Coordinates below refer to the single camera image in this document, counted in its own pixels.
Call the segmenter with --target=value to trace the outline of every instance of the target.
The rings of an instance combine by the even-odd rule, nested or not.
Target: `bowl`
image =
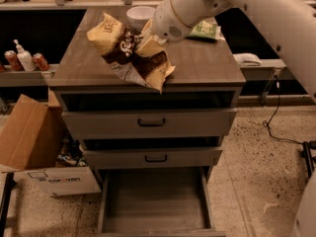
[[[147,21],[153,18],[154,13],[155,8],[153,7],[136,6],[130,8],[126,14],[131,26],[134,27],[137,31],[141,32]]]

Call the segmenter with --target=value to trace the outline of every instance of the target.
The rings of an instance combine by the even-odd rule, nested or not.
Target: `soda can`
[[[6,70],[6,68],[4,67],[4,65],[0,62],[0,73],[4,72]]]
[[[23,69],[23,66],[20,60],[18,59],[17,53],[15,51],[13,50],[6,51],[4,53],[4,56],[8,60],[12,70],[19,71]]]
[[[45,57],[41,53],[36,53],[33,55],[33,60],[36,63],[37,67],[41,71],[46,71],[49,68],[49,64]]]

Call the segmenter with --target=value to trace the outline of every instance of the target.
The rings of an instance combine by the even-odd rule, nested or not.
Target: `bottle cap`
[[[19,44],[17,39],[14,39],[13,42],[17,45],[16,48],[18,52],[24,51],[23,47]]]

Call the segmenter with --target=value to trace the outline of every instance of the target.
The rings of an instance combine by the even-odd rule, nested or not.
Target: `black cable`
[[[276,88],[277,88],[277,106],[276,106],[276,110],[275,112],[273,113],[273,115],[270,117],[269,121],[266,121],[264,120],[263,122],[263,125],[264,127],[266,127],[268,129],[268,132],[269,132],[269,136],[279,142],[287,142],[287,143],[294,143],[294,144],[299,144],[299,145],[302,145],[303,143],[302,142],[299,142],[299,141],[296,141],[296,140],[293,140],[293,139],[288,139],[288,138],[280,138],[280,137],[276,137],[272,134],[272,129],[270,127],[270,123],[272,122],[273,118],[275,117],[275,115],[277,114],[277,111],[278,111],[278,108],[280,106],[280,89],[279,89],[279,81],[278,81],[278,78],[277,76],[275,77],[276,78]]]

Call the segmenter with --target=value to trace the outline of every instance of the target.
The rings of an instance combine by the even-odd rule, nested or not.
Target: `concrete floor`
[[[228,237],[288,237],[306,185],[298,144],[271,139],[263,127],[275,107],[239,108],[208,182],[213,221]],[[0,117],[3,124],[6,116]],[[316,106],[280,107],[276,136],[316,140]],[[0,166],[0,171],[8,171]],[[1,174],[3,187],[5,174]],[[15,173],[5,236],[93,236],[101,194],[49,197]]]

